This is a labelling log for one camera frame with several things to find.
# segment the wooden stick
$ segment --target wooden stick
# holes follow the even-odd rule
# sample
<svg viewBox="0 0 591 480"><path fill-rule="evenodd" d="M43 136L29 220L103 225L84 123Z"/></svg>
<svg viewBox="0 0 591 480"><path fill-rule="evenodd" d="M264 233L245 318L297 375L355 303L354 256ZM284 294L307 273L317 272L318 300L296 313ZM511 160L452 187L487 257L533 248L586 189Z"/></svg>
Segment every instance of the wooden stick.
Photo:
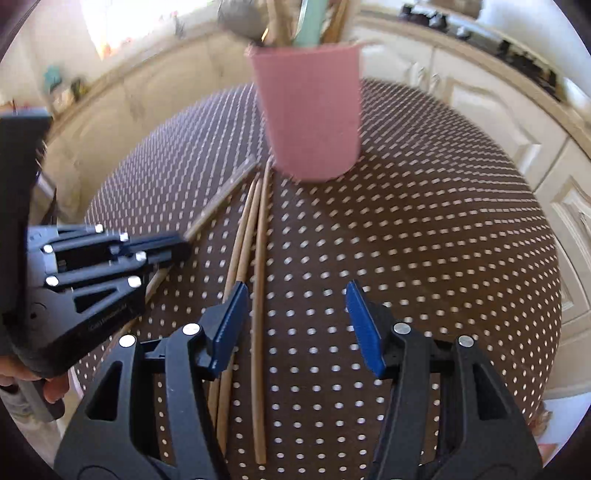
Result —
<svg viewBox="0 0 591 480"><path fill-rule="evenodd" d="M238 169L232 174L226 183L222 185L222 188L219 190L219 192L215 194L213 198L207 203L206 207L201 211L197 221L195 221L195 223L192 224L191 227L189 227L189 229L185 232L184 239L187 242L195 241L199 232L209 223L214 213L217 212L217 209L223 205L226 199L234 192L234 190L236 190L239 185L242 184L242 181L247 178L256 167L258 167L258 160L254 155L249 155L246 161L240 165L240 167L238 167ZM169 271L169 268L161 268L152 277L152 280L150 280L148 286L146 287L146 304L156 293L160 284L164 281L164 279L166 279ZM137 321L138 318L130 320L123 326L123 328L121 328L121 330L113 335L112 340L109 342L109 345L103 352L101 360L107 356L107 354L113 349L115 345L117 345L123 335L131 331Z"/></svg>
<svg viewBox="0 0 591 480"><path fill-rule="evenodd" d="M256 218L258 217L259 201L261 200L261 181L256 181L254 200L248 215L248 224L244 234L242 252L238 262L238 272L236 281L246 281L248 265L251 259L252 236L255 231ZM220 397L217 406L217 442L220 445L222 453L226 455L226 445L228 443L228 417L230 415L230 400L232 397L232 371L234 365L234 354L230 359L228 368L222 372L220 380Z"/></svg>
<svg viewBox="0 0 591 480"><path fill-rule="evenodd" d="M338 43L340 42L345 23L348 19L347 11L349 9L349 0L340 0L340 3L335 9L333 18L329 26L322 34L322 43Z"/></svg>
<svg viewBox="0 0 591 480"><path fill-rule="evenodd" d="M236 283L236 271L238 270L238 261L240 260L240 254L242 252L242 243L244 241L244 232L246 231L246 224L248 223L248 216L251 211L252 198L254 196L256 181L251 183L251 187L248 190L246 202L244 203L244 210L242 211L242 217L238 224L238 231L236 232L236 239L234 240L234 247L232 248L232 256L230 257L230 264L228 265L228 275L226 276L226 285L223 291L223 301L228 299L228 295L232 291L232 287ZM209 408L209 415L212 418L213 426L215 427L217 422L217 402L220 393L220 379L216 378L209 384L209 392L207 394L207 406Z"/></svg>
<svg viewBox="0 0 591 480"><path fill-rule="evenodd" d="M267 0L269 30L275 37L277 47L291 45L291 21L283 0Z"/></svg>
<svg viewBox="0 0 591 480"><path fill-rule="evenodd" d="M265 262L267 257L267 216L269 206L269 183L271 160L265 166L262 180L261 205L256 226L255 282L252 301L251 336L251 408L252 434L255 444L255 460L259 465L267 462L265 440L265 385L263 379L263 337L265 306Z"/></svg>

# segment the cabinet handle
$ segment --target cabinet handle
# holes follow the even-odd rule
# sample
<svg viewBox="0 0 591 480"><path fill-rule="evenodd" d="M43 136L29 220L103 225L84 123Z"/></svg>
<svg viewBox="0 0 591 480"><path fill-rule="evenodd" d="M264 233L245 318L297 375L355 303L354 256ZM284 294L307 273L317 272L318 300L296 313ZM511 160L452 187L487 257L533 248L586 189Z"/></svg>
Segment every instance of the cabinet handle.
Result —
<svg viewBox="0 0 591 480"><path fill-rule="evenodd" d="M429 94L433 96L437 96L437 87L441 83L441 77L438 73L433 74L431 77L431 83L429 84Z"/></svg>
<svg viewBox="0 0 591 480"><path fill-rule="evenodd" d="M419 90L423 89L423 83L425 81L425 75L426 75L426 71L425 71L425 67L421 67L421 69L418 71L417 73L417 88Z"/></svg>

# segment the polka dot tablecloth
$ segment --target polka dot tablecloth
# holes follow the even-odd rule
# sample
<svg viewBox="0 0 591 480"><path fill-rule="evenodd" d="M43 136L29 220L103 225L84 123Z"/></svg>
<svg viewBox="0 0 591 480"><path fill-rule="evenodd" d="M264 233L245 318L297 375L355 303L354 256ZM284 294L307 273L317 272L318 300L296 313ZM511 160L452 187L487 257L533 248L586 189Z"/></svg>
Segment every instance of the polka dot tablecloth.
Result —
<svg viewBox="0 0 591 480"><path fill-rule="evenodd" d="M464 117L405 86L363 83L361 138L359 162L336 180L298 184L273 175L268 462L254 460L245 325L233 367L233 478L366 476L389 384L364 366L345 312L343 293L354 278L371 300L427 336L477 339L526 419L540 401L560 336L560 284L552 231L522 176ZM86 220L130 235L184 232L250 154L269 157L252 85L160 126L107 179ZM168 336L220 302L248 184L160 287L134 332L140 339ZM76 367L83 388L103 350ZM438 388L434 376L423 461L434 454ZM161 379L154 401L161 454L174 462Z"/></svg>

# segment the gray ladle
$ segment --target gray ladle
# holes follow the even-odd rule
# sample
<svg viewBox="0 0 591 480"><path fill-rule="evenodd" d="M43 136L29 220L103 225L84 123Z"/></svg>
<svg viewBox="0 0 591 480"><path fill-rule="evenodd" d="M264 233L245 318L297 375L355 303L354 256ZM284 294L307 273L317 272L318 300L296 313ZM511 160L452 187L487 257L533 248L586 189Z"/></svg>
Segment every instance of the gray ladle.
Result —
<svg viewBox="0 0 591 480"><path fill-rule="evenodd" d="M267 25L256 7L256 0L222 0L217 21L238 37L264 46L262 38Z"/></svg>

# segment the metal screw head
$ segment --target metal screw head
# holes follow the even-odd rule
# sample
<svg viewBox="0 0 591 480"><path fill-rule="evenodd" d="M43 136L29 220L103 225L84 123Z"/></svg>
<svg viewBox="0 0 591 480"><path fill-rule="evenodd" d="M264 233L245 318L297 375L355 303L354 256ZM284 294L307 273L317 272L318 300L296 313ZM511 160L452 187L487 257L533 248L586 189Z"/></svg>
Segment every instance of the metal screw head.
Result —
<svg viewBox="0 0 591 480"><path fill-rule="evenodd" d="M133 335L123 335L123 337L121 337L119 339L119 344L123 347L123 348L127 348L132 346L135 343L135 337Z"/></svg>
<svg viewBox="0 0 591 480"><path fill-rule="evenodd" d="M129 284L129 286L131 288L138 288L142 286L142 280L139 277L136 277L135 275L133 277L129 277L127 279L127 283Z"/></svg>
<svg viewBox="0 0 591 480"><path fill-rule="evenodd" d="M474 339L472 337L468 337L468 335L462 335L460 338L458 338L457 342L466 348L470 348L474 345Z"/></svg>
<svg viewBox="0 0 591 480"><path fill-rule="evenodd" d="M188 323L183 327L183 333L187 336L197 335L201 332L201 325L198 323Z"/></svg>
<svg viewBox="0 0 591 480"><path fill-rule="evenodd" d="M50 287L57 287L60 281L57 279L57 277L52 275L51 277L47 277L45 279L45 283L47 283Z"/></svg>
<svg viewBox="0 0 591 480"><path fill-rule="evenodd" d="M410 333L410 325L408 323L397 323L394 325L394 332L399 335L408 335Z"/></svg>

